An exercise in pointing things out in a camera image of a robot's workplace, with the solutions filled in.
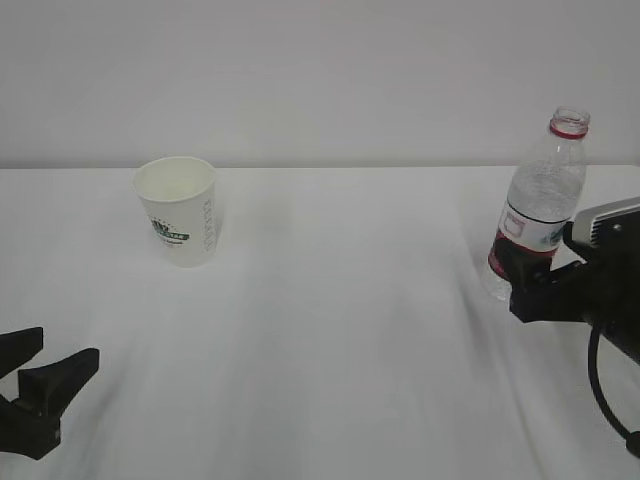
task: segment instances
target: bottle neck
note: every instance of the bottle neck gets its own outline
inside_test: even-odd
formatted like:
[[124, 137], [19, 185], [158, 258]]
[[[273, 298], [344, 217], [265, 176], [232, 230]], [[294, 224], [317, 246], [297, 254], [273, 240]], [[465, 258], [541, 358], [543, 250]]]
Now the bottle neck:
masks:
[[587, 132], [579, 132], [579, 133], [571, 133], [571, 132], [563, 132], [558, 130], [553, 122], [549, 123], [549, 133], [555, 135], [556, 137], [564, 138], [565, 140], [577, 140], [581, 141], [584, 137], [587, 136]]

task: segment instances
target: black cable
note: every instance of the black cable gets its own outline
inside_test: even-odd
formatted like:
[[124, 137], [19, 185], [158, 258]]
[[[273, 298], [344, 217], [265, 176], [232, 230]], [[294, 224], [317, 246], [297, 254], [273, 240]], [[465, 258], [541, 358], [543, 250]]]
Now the black cable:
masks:
[[593, 328], [591, 329], [591, 335], [589, 336], [589, 349], [587, 354], [587, 371], [589, 374], [589, 383], [591, 384], [593, 396], [596, 398], [596, 402], [598, 403], [598, 407], [600, 407], [602, 414], [615, 429], [615, 431], [618, 432], [622, 438], [627, 440], [631, 435], [631, 432], [627, 430], [625, 426], [622, 425], [622, 423], [620, 423], [618, 417], [616, 417], [611, 410], [607, 399], [604, 398], [602, 386], [600, 385], [600, 377], [598, 375], [598, 346], [600, 344], [600, 335], [602, 333], [602, 329], [602, 321], [596, 320], [593, 322]]

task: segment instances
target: white wall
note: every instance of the white wall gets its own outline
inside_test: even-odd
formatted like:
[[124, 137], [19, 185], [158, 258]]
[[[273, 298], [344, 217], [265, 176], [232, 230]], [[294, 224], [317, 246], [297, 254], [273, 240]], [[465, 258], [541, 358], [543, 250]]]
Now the white wall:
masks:
[[640, 157], [638, 0], [2, 0], [0, 165]]

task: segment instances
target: cup rim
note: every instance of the cup rim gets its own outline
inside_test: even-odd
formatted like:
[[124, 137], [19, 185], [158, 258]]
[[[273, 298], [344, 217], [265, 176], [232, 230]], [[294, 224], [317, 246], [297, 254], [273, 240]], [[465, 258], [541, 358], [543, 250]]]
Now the cup rim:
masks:
[[[167, 162], [167, 161], [171, 161], [171, 160], [196, 160], [197, 162], [200, 162], [200, 163], [206, 165], [209, 168], [209, 170], [211, 171], [211, 174], [212, 174], [210, 181], [207, 182], [207, 184], [203, 188], [198, 190], [196, 193], [193, 193], [193, 194], [191, 194], [191, 195], [189, 195], [187, 197], [178, 198], [178, 199], [175, 199], [175, 200], [162, 200], [162, 199], [153, 198], [153, 197], [149, 197], [147, 195], [144, 195], [140, 191], [140, 189], [138, 189], [137, 186], [136, 186], [136, 181], [139, 178], [139, 176], [141, 175], [141, 173], [143, 171], [145, 171], [146, 169], [155, 166], [158, 163], [163, 163], [163, 162]], [[133, 176], [133, 181], [131, 183], [133, 184], [133, 190], [136, 192], [138, 197], [140, 197], [143, 200], [147, 200], [148, 202], [154, 202], [154, 203], [180, 203], [180, 202], [186, 202], [188, 200], [192, 200], [192, 199], [196, 198], [197, 196], [202, 195], [209, 188], [211, 188], [211, 185], [213, 185], [215, 183], [216, 176], [217, 176], [216, 168], [213, 165], [211, 165], [209, 162], [207, 162], [206, 160], [202, 160], [201, 158], [197, 158], [197, 157], [190, 157], [190, 156], [184, 156], [184, 155], [174, 155], [174, 156], [171, 156], [171, 157], [158, 158], [156, 160], [150, 161], [149, 163], [145, 163], [144, 165], [142, 165], [140, 168], [138, 168], [136, 170], [136, 173]]]

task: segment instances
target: printed logo on cup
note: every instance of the printed logo on cup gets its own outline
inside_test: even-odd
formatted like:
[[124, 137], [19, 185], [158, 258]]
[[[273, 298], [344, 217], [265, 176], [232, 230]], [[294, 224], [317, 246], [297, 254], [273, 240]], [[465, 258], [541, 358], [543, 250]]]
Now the printed logo on cup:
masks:
[[150, 220], [153, 225], [153, 229], [166, 246], [171, 248], [180, 247], [184, 242], [189, 240], [188, 233], [178, 233], [176, 228], [170, 223], [155, 217], [150, 217]]

